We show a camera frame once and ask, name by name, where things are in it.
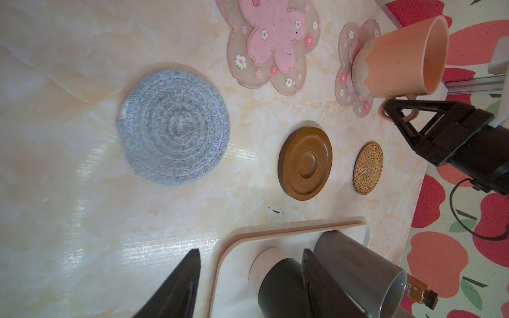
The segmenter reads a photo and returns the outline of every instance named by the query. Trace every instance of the bottle label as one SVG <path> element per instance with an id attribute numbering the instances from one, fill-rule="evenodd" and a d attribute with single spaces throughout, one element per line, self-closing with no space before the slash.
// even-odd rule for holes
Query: bottle label
<path id="1" fill-rule="evenodd" d="M 412 290 L 412 287 L 414 287 L 414 285 L 412 285 L 411 283 L 408 283 L 407 282 L 407 285 L 405 286 L 405 294 L 409 297 L 410 296 L 410 291 Z"/>

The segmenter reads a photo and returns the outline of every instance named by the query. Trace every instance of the black cable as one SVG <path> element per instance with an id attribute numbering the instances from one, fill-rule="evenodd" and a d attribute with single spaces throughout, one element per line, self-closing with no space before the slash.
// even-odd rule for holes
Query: black cable
<path id="1" fill-rule="evenodd" d="M 454 217 L 458 220 L 458 222 L 461 224 L 461 226 L 465 228 L 465 230 L 469 231 L 470 234 L 472 234 L 473 236 L 475 236 L 477 238 L 480 238 L 480 239 L 486 240 L 486 241 L 493 241 L 493 242 L 500 242 L 500 241 L 506 240 L 509 237 L 509 224 L 505 227 L 504 234 L 495 236 L 495 237 L 487 237 L 487 236 L 482 236 L 477 233 L 474 233 L 474 231 L 467 228 L 463 223 L 461 223 L 459 217 L 456 215 L 456 212 L 454 211 L 454 208 L 453 208 L 453 194 L 456 191 L 456 189 L 458 189 L 461 186 L 461 184 L 465 181 L 474 181 L 474 180 L 466 178 L 466 179 L 460 181 L 458 184 L 456 184 L 456 187 L 454 187 L 454 189 L 450 192 L 450 196 L 449 196 L 450 210 L 453 212 Z"/>

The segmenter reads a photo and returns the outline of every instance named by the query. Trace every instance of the gray mug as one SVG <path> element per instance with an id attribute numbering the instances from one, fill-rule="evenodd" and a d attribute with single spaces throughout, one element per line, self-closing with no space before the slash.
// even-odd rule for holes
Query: gray mug
<path id="1" fill-rule="evenodd" d="M 315 255 L 365 315 L 394 316 L 407 284 L 403 269 L 338 231 L 322 234 Z"/>

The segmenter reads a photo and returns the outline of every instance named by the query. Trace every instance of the marble table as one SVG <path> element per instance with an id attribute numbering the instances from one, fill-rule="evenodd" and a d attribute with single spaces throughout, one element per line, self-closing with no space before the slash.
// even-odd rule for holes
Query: marble table
<path id="1" fill-rule="evenodd" d="M 320 43 L 303 90 L 285 97 L 231 76 L 231 30 L 213 0 L 2 2 L 0 315 L 130 317 L 199 248 L 202 318 L 227 242 L 261 230 L 365 221 L 369 247 L 399 264 L 427 164 L 375 109 L 360 119 L 334 97 L 342 26 L 395 26 L 373 0 L 315 4 Z M 179 187 L 135 175 L 116 126 L 127 92 L 163 67 L 207 78 L 231 119 L 223 160 Z M 445 94 L 441 85 L 427 99 Z M 284 140 L 307 124 L 328 134 L 334 159 L 323 190 L 300 202 L 283 192 L 276 167 Z M 384 151 L 384 171 L 363 196 L 352 170 L 370 140 Z"/>

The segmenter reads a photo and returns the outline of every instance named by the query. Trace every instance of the small bottle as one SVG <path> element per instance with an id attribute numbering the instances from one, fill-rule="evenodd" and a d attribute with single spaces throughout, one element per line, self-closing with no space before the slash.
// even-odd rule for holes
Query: small bottle
<path id="1" fill-rule="evenodd" d="M 435 309 L 438 302 L 438 294 L 429 289 L 428 285 L 410 274 L 408 274 L 405 294 L 415 300 L 418 304 L 425 304 L 431 309 Z"/>

